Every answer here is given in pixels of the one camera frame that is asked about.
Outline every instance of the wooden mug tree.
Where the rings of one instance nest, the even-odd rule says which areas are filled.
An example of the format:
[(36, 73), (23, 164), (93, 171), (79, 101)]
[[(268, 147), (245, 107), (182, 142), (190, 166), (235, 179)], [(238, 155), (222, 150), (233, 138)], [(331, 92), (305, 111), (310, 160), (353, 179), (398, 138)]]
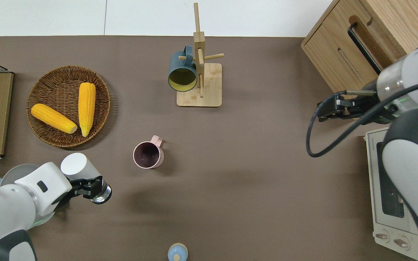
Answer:
[(204, 56), (206, 41), (199, 27), (198, 3), (194, 3), (196, 32), (193, 33), (194, 58), (196, 63), (196, 88), (177, 92), (177, 105), (182, 107), (219, 107), (222, 105), (222, 65), (205, 63), (206, 60), (224, 57), (223, 53)]

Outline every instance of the black cable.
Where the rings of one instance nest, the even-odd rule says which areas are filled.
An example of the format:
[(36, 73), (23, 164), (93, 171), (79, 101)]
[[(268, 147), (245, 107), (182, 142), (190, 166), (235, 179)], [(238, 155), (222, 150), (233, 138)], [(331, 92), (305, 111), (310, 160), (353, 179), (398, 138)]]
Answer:
[(312, 116), (311, 122), (309, 123), (309, 127), (307, 128), (307, 134), (306, 134), (306, 150), (309, 156), (311, 157), (320, 157), (332, 150), (336, 145), (338, 145), (341, 141), (343, 141), (344, 138), (346, 138), (351, 132), (353, 132), (359, 125), (361, 125), (363, 122), (366, 122), (373, 118), (378, 112), (380, 112), (381, 109), (383, 109), (385, 106), (387, 106), (389, 103), (391, 103), (394, 99), (397, 99), (401, 96), (404, 96), (412, 91), (418, 90), (418, 84), (411, 86), (409, 88), (403, 89), (401, 91), (398, 91), (397, 93), (391, 95), (390, 97), (384, 99), (383, 101), (379, 102), (375, 106), (373, 106), (370, 110), (368, 110), (365, 114), (360, 117), (359, 120), (355, 121), (353, 125), (351, 125), (347, 130), (345, 130), (335, 141), (333, 141), (328, 147), (323, 149), (322, 151), (318, 153), (314, 153), (311, 151), (310, 147), (310, 140), (311, 140), (311, 132), (312, 132), (312, 126), (314, 125), (315, 118), (317, 118), (317, 115), (322, 109), (322, 106), (330, 101), (330, 99), (333, 99), (333, 96), (335, 95), (341, 95), (346, 94), (346, 91), (339, 91), (336, 94), (333, 94), (332, 96), (328, 97), (326, 100), (324, 100), (315, 110), (314, 115)]

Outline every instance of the gray plate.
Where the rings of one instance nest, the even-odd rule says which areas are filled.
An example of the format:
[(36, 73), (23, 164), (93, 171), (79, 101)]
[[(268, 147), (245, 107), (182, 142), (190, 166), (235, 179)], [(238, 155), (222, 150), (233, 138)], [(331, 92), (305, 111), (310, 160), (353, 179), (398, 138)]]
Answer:
[(38, 167), (40, 166), (35, 165), (35, 164), (22, 164), (22, 165), (13, 167), (4, 175), (3, 180), (1, 181), (1, 186), (13, 184), (14, 181), (32, 173)]

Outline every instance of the black drawer handle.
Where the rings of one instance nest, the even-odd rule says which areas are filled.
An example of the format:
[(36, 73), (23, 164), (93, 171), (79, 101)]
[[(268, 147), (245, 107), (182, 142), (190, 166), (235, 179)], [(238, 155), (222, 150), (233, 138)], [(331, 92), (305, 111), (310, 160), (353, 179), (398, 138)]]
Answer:
[(370, 66), (372, 66), (372, 69), (377, 74), (380, 74), (382, 72), (382, 69), (380, 68), (380, 66), (378, 66), (377, 62), (375, 62), (375, 60), (370, 55), (370, 53), (367, 51), (367, 49), (365, 49), (364, 45), (362, 45), (362, 43), (360, 42), (359, 38), (357, 38), (357, 35), (355, 34), (355, 32), (353, 30), (353, 28), (356, 27), (356, 26), (357, 26), (357, 22), (353, 23), (348, 28), (348, 35), (351, 38), (351, 40), (353, 40), (353, 43), (357, 46), (357, 48), (359, 49), (360, 53), (362, 53), (362, 55), (364, 55), (365, 59), (370, 64)]

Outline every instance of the oven knob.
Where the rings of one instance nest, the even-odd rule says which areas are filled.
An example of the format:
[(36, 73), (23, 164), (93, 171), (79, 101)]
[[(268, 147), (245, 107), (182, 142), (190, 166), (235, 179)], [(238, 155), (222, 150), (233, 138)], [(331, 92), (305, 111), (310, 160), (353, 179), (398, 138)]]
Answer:
[(381, 239), (388, 239), (388, 236), (385, 235), (384, 233), (376, 233), (375, 237), (381, 238)]
[(388, 234), (388, 231), (386, 231), (386, 230), (382, 230), (380, 233), (375, 233), (374, 232), (373, 236), (385, 241), (386, 243), (388, 243), (390, 241), (390, 236)]
[(409, 243), (409, 240), (405, 236), (401, 236), (399, 239), (393, 240), (395, 244), (403, 248), (404, 250), (411, 249), (411, 244)]

